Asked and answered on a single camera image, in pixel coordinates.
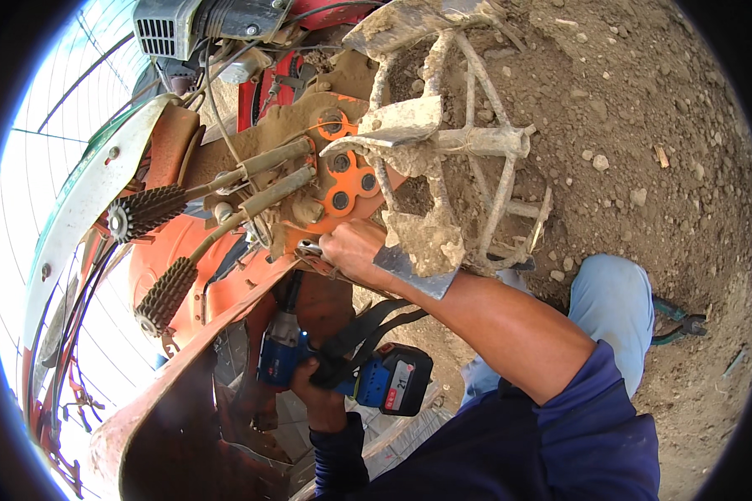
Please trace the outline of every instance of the battery label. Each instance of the battery label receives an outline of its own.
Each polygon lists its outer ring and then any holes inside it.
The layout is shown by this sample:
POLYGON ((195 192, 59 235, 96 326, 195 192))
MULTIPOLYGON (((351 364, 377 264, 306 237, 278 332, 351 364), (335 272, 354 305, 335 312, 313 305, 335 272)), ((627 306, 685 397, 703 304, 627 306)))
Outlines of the battery label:
POLYGON ((390 383, 390 389, 387 391, 387 400, 384 402, 385 409, 401 409, 401 400, 403 400, 406 387, 410 382, 412 369, 413 366, 401 360, 395 364, 393 381, 390 383))

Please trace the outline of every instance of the dirt ground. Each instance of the dirt ground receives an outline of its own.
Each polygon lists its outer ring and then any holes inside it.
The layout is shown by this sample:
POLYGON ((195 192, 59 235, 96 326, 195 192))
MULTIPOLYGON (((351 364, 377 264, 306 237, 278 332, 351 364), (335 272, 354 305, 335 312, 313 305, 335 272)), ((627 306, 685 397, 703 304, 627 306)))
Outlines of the dirt ground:
MULTIPOLYGON (((752 146, 734 94, 666 0, 499 4, 527 51, 492 29, 467 35, 513 125, 538 130, 529 157, 516 163, 513 192, 516 200, 539 203, 547 186, 553 190, 534 253, 537 269, 523 275, 531 291, 567 312, 582 259, 616 254, 647 271, 655 294, 709 316, 705 337, 650 349, 633 397, 658 427, 661 498, 691 498, 734 433, 752 383, 752 146), (655 146, 669 167, 661 167, 655 146), (597 155, 609 168, 594 168, 597 155)), ((419 96, 412 83, 430 45, 401 58, 391 75, 393 101, 419 96)), ((464 125, 463 59, 457 51, 448 55, 445 127, 464 125)), ((236 95, 226 94, 221 107, 232 109, 236 95)), ((489 105, 479 105, 484 101, 478 93, 476 125, 496 127, 489 105)), ((480 159, 488 185, 497 185, 502 163, 480 159)), ((443 166, 457 222, 466 240, 476 239, 487 215, 467 161, 449 156, 443 166)), ((431 205, 422 179, 405 183, 399 197, 419 214, 431 205)), ((505 217, 495 240, 511 243, 530 223, 505 217)), ((354 299, 357 307, 378 300, 364 289, 354 299)), ((656 334, 671 326, 658 317, 656 334)), ((433 377, 456 410, 459 369, 473 357, 471 348, 431 317, 390 338, 434 358, 433 377)))

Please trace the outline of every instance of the pliers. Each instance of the pliers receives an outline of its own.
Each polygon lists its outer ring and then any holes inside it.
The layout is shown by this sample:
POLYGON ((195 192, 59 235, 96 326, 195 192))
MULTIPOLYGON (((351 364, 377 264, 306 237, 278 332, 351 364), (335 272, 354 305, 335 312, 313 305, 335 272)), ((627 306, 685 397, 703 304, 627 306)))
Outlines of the pliers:
POLYGON ((652 336, 652 345, 667 345, 672 341, 682 339, 684 336, 704 336, 707 334, 707 330, 702 327, 707 321, 707 316, 701 314, 689 315, 684 309, 654 294, 652 294, 652 304, 660 313, 668 316, 671 320, 680 322, 680 326, 673 329, 669 334, 652 336))

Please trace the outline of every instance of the knee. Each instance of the knee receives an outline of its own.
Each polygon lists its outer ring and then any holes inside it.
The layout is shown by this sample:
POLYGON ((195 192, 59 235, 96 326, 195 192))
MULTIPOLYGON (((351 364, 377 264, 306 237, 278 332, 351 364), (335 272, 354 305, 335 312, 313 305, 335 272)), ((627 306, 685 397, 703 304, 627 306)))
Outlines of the knee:
POLYGON ((595 254, 585 258, 574 281, 600 281, 607 286, 623 284, 627 287, 638 282, 651 294, 651 285, 646 271, 621 256, 595 254))

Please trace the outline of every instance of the jeans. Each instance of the jeans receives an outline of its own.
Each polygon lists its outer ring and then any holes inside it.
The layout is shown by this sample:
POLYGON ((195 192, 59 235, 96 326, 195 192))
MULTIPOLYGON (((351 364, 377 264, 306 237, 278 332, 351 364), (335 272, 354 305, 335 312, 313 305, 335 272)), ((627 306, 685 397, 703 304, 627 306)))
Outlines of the jeans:
MULTIPOLYGON (((505 269, 496 275, 508 286, 531 294, 518 272, 505 269)), ((612 346, 627 395, 632 397, 641 384, 654 326, 652 286, 646 271, 619 256, 598 254, 585 259, 571 284, 569 319, 592 340, 604 339, 612 346)), ((462 406, 499 386, 500 376, 479 355, 460 373, 465 381, 462 406)))

